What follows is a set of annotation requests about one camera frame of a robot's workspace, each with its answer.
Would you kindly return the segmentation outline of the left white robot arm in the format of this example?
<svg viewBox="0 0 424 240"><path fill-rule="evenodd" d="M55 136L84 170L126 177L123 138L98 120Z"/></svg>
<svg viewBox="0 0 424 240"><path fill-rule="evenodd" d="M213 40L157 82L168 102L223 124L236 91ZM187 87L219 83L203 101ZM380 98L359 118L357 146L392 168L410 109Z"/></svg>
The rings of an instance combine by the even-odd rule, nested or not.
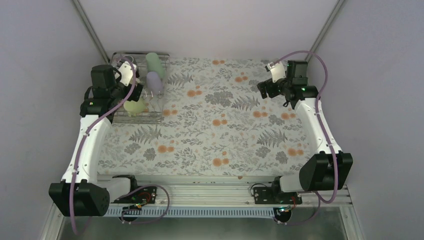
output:
<svg viewBox="0 0 424 240"><path fill-rule="evenodd" d="M125 61L118 68L97 65L91 69L92 85L80 106L79 135L71 161L59 183L51 183L48 194L65 217L104 216L110 203L131 203L139 197L135 179L119 175L98 183L101 148L112 127L115 111L123 102L137 101L143 86L137 82L138 67Z"/></svg>

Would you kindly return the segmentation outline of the aluminium rail frame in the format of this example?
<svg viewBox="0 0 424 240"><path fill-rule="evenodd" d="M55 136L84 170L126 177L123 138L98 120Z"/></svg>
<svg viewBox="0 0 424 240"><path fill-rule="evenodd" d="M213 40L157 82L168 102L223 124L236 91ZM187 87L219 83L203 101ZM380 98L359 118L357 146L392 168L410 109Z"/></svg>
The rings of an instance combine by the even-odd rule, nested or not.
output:
<svg viewBox="0 0 424 240"><path fill-rule="evenodd" d="M302 194L289 225L277 224L276 205L257 205L253 184L270 184L271 176L137 175L140 185L157 184L155 202L145 206L132 224L121 223L122 204L90 221L78 218L78 234L70 219L52 206L43 240L362 240L349 189L344 186L330 204L312 193Z"/></svg>

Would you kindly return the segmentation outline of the mint green cup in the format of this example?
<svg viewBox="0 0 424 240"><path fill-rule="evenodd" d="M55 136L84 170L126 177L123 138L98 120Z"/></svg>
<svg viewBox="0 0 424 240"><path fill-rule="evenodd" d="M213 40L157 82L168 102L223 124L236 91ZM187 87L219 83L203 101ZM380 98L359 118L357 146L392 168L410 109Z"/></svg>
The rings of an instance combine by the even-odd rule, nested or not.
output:
<svg viewBox="0 0 424 240"><path fill-rule="evenodd" d="M145 56L146 67L148 72L156 72L161 80L164 79L166 75L166 70L162 65L159 55L155 52L149 52Z"/></svg>

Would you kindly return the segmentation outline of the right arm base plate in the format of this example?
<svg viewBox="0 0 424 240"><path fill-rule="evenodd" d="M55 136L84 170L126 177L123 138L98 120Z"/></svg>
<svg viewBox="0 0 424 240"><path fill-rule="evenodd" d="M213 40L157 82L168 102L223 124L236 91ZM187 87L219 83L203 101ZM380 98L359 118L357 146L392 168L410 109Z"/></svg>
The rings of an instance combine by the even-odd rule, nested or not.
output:
<svg viewBox="0 0 424 240"><path fill-rule="evenodd" d="M254 186L251 190L256 205L301 205L301 195L296 192L282 192L271 187Z"/></svg>

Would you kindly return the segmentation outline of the yellow-green mug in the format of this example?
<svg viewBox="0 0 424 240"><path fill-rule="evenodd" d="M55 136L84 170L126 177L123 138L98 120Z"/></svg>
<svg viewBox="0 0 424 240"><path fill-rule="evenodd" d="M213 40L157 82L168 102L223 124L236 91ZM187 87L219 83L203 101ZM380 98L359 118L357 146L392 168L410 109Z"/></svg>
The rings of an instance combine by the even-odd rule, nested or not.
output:
<svg viewBox="0 0 424 240"><path fill-rule="evenodd" d="M138 101L127 100L123 103L123 107L129 117L135 117L146 109L146 103L142 98Z"/></svg>

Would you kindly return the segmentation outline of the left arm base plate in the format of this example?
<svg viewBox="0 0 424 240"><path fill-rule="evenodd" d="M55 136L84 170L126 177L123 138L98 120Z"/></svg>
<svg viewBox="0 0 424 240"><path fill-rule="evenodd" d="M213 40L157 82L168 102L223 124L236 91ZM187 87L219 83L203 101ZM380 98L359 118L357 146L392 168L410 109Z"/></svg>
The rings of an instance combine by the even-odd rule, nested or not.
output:
<svg viewBox="0 0 424 240"><path fill-rule="evenodd" d="M154 204L156 200L157 187L147 186L143 187L135 193L119 198L113 201L114 204L130 204L130 205L143 205Z"/></svg>

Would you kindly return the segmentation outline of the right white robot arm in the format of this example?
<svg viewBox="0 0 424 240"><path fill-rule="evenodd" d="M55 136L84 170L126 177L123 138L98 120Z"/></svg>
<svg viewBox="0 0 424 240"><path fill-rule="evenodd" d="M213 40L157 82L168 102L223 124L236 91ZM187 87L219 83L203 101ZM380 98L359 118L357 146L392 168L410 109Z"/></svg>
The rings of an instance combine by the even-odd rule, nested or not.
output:
<svg viewBox="0 0 424 240"><path fill-rule="evenodd" d="M294 175L281 176L271 189L271 198L284 203L294 192L340 190L353 165L350 153L343 152L334 139L322 111L319 91L308 84L308 63L288 60L266 65L271 78L257 84L262 98L285 97L300 118L312 156Z"/></svg>

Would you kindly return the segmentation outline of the lilac cup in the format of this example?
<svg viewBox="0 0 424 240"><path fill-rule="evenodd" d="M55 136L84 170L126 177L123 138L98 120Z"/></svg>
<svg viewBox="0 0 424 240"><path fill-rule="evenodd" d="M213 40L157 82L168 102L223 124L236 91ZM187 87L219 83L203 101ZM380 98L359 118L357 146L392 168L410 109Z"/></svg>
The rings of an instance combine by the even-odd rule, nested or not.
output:
<svg viewBox="0 0 424 240"><path fill-rule="evenodd" d="M164 93L164 85L160 76L155 71L150 71L146 75L147 87L153 95Z"/></svg>

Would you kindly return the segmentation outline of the floral tablecloth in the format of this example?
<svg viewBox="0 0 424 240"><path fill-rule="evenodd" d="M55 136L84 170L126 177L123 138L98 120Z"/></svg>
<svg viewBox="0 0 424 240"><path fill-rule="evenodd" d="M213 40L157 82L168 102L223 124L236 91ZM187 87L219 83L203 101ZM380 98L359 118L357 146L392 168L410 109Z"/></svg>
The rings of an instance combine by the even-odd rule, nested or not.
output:
<svg viewBox="0 0 424 240"><path fill-rule="evenodd" d="M114 123L101 175L278 176L311 154L285 99L263 99L264 60L174 58L159 124Z"/></svg>

